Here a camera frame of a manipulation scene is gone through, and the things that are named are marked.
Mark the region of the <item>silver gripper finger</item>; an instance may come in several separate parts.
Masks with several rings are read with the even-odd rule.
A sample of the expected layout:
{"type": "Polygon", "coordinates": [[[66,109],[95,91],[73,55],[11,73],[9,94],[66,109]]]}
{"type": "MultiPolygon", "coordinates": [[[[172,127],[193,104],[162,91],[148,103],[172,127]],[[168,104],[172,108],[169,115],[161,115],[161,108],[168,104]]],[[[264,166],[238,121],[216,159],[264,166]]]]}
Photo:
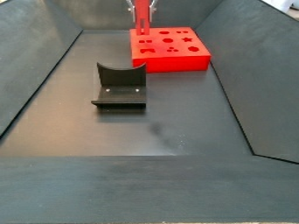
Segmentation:
{"type": "Polygon", "coordinates": [[[132,3],[132,0],[125,0],[126,4],[128,4],[128,11],[130,12],[132,15],[132,21],[133,23],[136,22],[136,7],[132,3]]]}
{"type": "Polygon", "coordinates": [[[154,13],[154,10],[156,10],[154,5],[156,5],[156,3],[157,3],[157,0],[152,0],[152,2],[149,4],[149,12],[150,13],[154,13]]]}

